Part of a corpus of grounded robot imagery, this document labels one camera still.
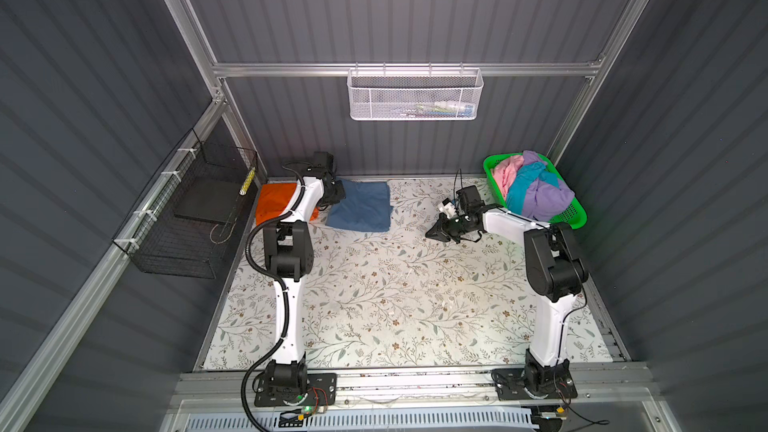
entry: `blue folded cloth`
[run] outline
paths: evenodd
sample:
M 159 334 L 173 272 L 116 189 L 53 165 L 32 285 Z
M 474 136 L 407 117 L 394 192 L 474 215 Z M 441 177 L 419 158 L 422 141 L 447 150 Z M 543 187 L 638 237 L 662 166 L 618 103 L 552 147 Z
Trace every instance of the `blue folded cloth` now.
M 346 197 L 331 207 L 326 225 L 356 232 L 389 231 L 393 209 L 389 205 L 389 185 L 341 180 Z

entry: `floral pattern mat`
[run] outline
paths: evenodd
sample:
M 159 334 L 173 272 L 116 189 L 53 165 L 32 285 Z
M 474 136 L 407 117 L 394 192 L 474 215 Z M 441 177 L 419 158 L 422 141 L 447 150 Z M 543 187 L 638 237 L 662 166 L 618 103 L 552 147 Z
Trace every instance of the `floral pattern mat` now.
M 329 228 L 328 212 L 310 223 L 315 262 L 302 310 L 308 365 L 523 363 L 536 293 L 525 278 L 522 246 L 493 234 L 460 245 L 427 240 L 437 205 L 453 195 L 453 179 L 388 182 L 389 232 Z M 492 202 L 484 178 L 464 179 L 471 184 Z M 253 250 L 263 260 L 261 234 Z M 271 282 L 241 258 L 204 369 L 248 368 L 274 343 L 274 314 Z M 567 342 L 572 361 L 610 361 L 588 308 L 572 313 Z

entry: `gray panel wall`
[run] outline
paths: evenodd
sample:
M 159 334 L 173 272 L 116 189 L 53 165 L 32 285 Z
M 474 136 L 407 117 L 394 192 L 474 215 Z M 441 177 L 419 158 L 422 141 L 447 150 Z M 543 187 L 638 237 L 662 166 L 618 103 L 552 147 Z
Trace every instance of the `gray panel wall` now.
M 326 150 L 340 174 L 482 172 L 492 154 L 547 147 L 584 79 L 485 79 L 478 118 L 469 121 L 370 122 L 350 118 L 346 79 L 228 79 L 271 176 L 280 164 Z
M 3 397 L 210 96 L 162 0 L 0 0 L 0 36 Z M 148 430 L 217 288 L 129 269 L 29 430 Z
M 192 0 L 219 62 L 594 60 L 627 0 Z
M 633 358 L 686 430 L 768 403 L 768 0 L 652 0 L 565 153 Z

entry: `pink cloth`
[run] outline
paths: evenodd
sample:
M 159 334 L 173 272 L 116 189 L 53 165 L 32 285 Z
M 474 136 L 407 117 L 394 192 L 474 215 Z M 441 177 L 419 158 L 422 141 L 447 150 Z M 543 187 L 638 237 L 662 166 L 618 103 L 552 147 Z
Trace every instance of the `pink cloth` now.
M 493 168 L 493 179 L 496 181 L 498 190 L 501 191 L 504 200 L 507 199 L 507 191 L 518 176 L 518 170 L 523 167 L 524 158 L 522 155 L 505 158 Z

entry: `green laundry basket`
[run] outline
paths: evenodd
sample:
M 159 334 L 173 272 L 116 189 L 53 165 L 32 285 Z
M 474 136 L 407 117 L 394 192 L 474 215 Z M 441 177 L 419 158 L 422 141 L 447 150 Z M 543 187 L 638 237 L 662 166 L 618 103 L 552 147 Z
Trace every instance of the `green laundry basket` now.
M 522 152 L 517 152 L 514 154 L 498 154 L 496 156 L 490 156 L 487 157 L 483 163 L 482 168 L 485 169 L 485 175 L 488 176 L 488 183 L 491 185 L 491 193 L 493 193 L 493 197 L 496 199 L 496 202 L 499 204 L 504 205 L 504 197 L 502 197 L 502 193 L 500 190 L 498 190 L 498 186 L 496 185 L 496 181 L 493 179 L 493 169 L 496 167 L 502 160 L 505 158 L 509 158 L 512 156 L 519 156 Z M 542 154 L 538 155 L 542 158 L 543 161 L 547 163 L 547 170 L 555 174 L 557 177 L 562 178 L 560 175 L 560 172 L 554 166 L 552 165 L 552 162 L 549 161 L 549 158 L 544 157 Z M 584 207 L 581 206 L 581 204 L 578 202 L 578 199 L 574 197 L 574 200 L 571 202 L 571 205 L 568 206 L 568 208 L 565 209 L 565 211 L 560 214 L 559 216 L 552 217 L 552 220 L 549 221 L 549 223 L 554 224 L 556 222 L 567 222 L 571 225 L 572 228 L 580 228 L 584 226 L 584 224 L 587 223 L 587 213 L 584 211 Z

